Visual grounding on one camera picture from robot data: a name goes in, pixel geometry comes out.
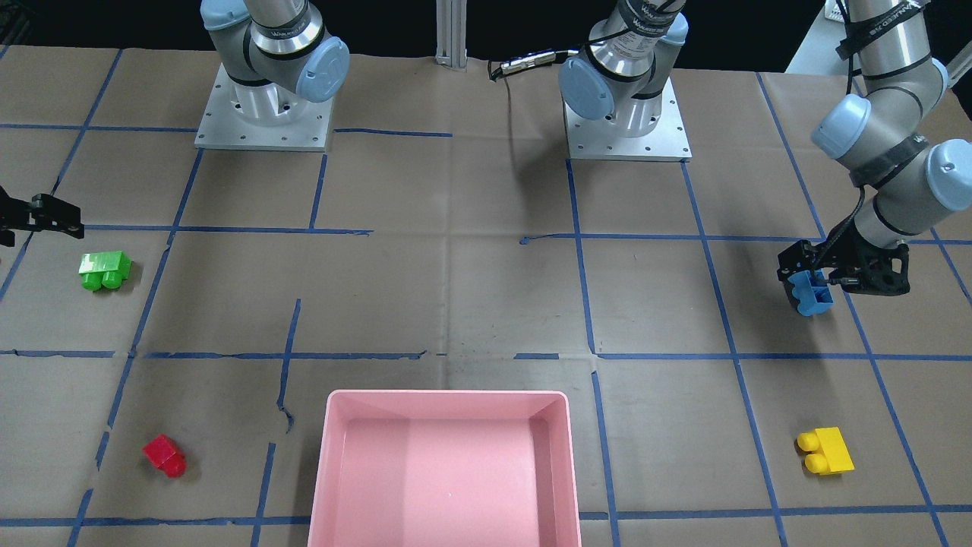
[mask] black strap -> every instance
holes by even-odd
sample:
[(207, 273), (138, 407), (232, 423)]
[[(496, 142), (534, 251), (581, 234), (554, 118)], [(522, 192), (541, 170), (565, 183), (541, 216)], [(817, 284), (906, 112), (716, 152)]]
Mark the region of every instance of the black strap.
[(895, 26), (920, 14), (930, 1), (906, 0), (875, 18), (845, 23), (844, 28), (847, 30), (848, 37), (841, 40), (841, 45), (837, 47), (837, 55), (841, 60), (851, 58), (851, 55), (863, 50)]
[(850, 172), (850, 182), (855, 188), (872, 185), (883, 186), (887, 176), (901, 165), (906, 165), (928, 147), (924, 135), (912, 133), (877, 158)]

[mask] green block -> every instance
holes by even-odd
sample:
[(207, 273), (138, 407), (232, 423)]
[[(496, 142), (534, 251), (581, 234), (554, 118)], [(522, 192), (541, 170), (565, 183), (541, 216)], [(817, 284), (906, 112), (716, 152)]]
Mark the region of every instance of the green block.
[(117, 289), (128, 279), (131, 272), (131, 259), (121, 251), (88, 253), (81, 257), (81, 286), (89, 291), (101, 287)]

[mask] pink plastic tray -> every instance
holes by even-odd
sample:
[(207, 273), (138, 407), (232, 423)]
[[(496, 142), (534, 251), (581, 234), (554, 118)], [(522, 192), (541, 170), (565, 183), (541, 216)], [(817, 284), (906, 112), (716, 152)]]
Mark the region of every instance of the pink plastic tray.
[(339, 390), (309, 547), (578, 547), (567, 397)]

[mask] black background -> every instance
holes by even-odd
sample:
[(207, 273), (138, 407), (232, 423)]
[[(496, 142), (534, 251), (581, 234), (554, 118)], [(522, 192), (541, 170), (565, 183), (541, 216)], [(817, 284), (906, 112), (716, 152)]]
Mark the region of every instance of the black background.
[[(328, 30), (352, 53), (435, 54), (434, 0), (312, 0)], [(132, 2), (20, 0), (32, 8), (38, 46), (212, 50), (198, 0)], [(469, 0), (470, 57), (506, 60), (587, 37), (616, 0)], [(687, 2), (688, 42), (676, 67), (783, 72), (822, 7), (822, 0)], [(925, 9), (932, 53), (948, 63), (972, 40), (972, 1), (935, 0)], [(955, 92), (972, 113), (972, 77)]]

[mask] blue joint cap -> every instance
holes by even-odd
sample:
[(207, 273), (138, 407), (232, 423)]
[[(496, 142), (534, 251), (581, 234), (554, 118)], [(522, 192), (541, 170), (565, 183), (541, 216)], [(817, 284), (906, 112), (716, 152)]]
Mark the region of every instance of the blue joint cap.
[(686, 36), (688, 36), (688, 19), (679, 12), (668, 32), (665, 33), (665, 36), (662, 36), (662, 42), (673, 46), (684, 46)]
[(199, 14), (206, 30), (223, 30), (250, 18), (243, 0), (202, 0)]
[(591, 64), (573, 56), (560, 67), (560, 95), (578, 116), (600, 120), (614, 111), (614, 95)]
[(924, 174), (931, 193), (948, 210), (959, 212), (972, 205), (972, 143), (954, 138), (932, 148)]
[(871, 101), (847, 95), (820, 122), (810, 139), (831, 160), (844, 156), (864, 132), (871, 117)]
[(935, 65), (935, 68), (938, 69), (938, 73), (942, 75), (942, 92), (938, 95), (938, 100), (935, 101), (935, 106), (938, 106), (938, 103), (942, 102), (942, 99), (945, 98), (945, 90), (949, 88), (949, 80), (951, 77), (949, 76), (949, 69), (942, 64), (942, 61), (932, 57), (931, 64)]
[(803, 270), (791, 275), (787, 281), (793, 283), (790, 294), (799, 301), (796, 310), (805, 317), (824, 313), (834, 305), (830, 285), (823, 281), (823, 271)]
[(351, 66), (347, 45), (336, 36), (322, 42), (312, 52), (297, 77), (297, 94), (311, 102), (324, 102), (333, 97)]

